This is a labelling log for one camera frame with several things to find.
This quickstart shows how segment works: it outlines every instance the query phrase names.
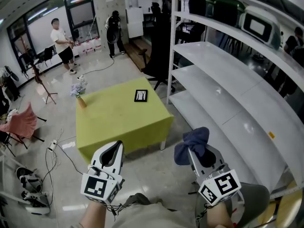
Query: shelf board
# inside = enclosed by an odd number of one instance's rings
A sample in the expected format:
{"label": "shelf board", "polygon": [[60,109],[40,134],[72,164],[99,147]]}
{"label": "shelf board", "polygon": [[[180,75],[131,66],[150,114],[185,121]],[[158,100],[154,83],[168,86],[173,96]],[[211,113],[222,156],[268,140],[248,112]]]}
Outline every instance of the shelf board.
{"label": "shelf board", "polygon": [[255,39],[251,35],[243,32],[241,29],[232,27],[230,25],[221,23],[214,19],[206,18],[204,16],[190,14],[187,12],[172,12],[173,15],[184,19],[193,20],[200,24],[204,24],[216,30],[219,30],[227,35],[244,42],[248,46],[252,47],[257,52],[264,55],[270,61],[275,63],[280,69],[282,69],[304,92],[304,68],[302,68],[290,55],[285,53],[281,48],[275,50],[270,48]]}
{"label": "shelf board", "polygon": [[237,150],[188,91],[171,95],[170,100],[192,129],[203,126],[209,129],[208,144],[221,152],[229,167],[236,170],[240,181],[257,184],[255,177]]}
{"label": "shelf board", "polygon": [[272,191],[286,163],[260,125],[235,98],[197,66],[173,70],[172,75],[220,127],[256,180]]}
{"label": "shelf board", "polygon": [[304,180],[304,125],[280,94],[244,63],[211,43],[180,44],[173,49],[227,90],[267,134],[274,134],[273,143],[300,185]]}

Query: power strip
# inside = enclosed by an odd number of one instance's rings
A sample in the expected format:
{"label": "power strip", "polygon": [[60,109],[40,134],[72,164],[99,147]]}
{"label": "power strip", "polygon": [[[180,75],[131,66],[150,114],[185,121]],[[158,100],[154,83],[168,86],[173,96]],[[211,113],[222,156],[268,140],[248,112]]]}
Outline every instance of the power strip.
{"label": "power strip", "polygon": [[52,151],[54,151],[54,150],[55,150],[55,148],[56,148],[56,144],[57,144],[57,140],[56,140],[56,139],[54,139],[54,140],[51,142],[51,145],[50,145],[50,149],[51,149]]}

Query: yellow label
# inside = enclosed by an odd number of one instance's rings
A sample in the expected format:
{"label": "yellow label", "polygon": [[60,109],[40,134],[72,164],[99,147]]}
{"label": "yellow label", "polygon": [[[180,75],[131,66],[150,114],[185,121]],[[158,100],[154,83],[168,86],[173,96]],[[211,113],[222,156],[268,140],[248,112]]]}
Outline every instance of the yellow label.
{"label": "yellow label", "polygon": [[275,138],[275,135],[274,135],[272,132],[269,132],[268,134],[269,134],[269,136],[270,136],[272,139]]}

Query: wooden vase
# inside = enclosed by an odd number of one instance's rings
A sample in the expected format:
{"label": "wooden vase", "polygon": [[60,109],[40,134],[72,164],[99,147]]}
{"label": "wooden vase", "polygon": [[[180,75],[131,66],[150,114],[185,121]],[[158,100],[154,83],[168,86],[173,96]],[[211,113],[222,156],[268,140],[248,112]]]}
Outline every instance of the wooden vase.
{"label": "wooden vase", "polygon": [[86,108],[86,103],[83,100],[83,98],[79,97],[79,98],[77,98],[77,101],[81,108]]}

